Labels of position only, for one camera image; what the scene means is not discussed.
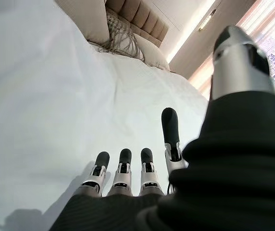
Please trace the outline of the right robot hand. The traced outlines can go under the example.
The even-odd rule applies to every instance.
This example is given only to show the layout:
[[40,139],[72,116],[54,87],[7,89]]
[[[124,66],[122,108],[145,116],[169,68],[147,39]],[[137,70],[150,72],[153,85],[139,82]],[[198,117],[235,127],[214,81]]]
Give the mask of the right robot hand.
[[144,191],[100,197],[108,164],[101,153],[52,225],[53,231],[275,231],[275,88],[266,55],[239,27],[226,27],[213,51],[210,100],[199,137],[171,162],[174,192],[163,195],[142,151]]

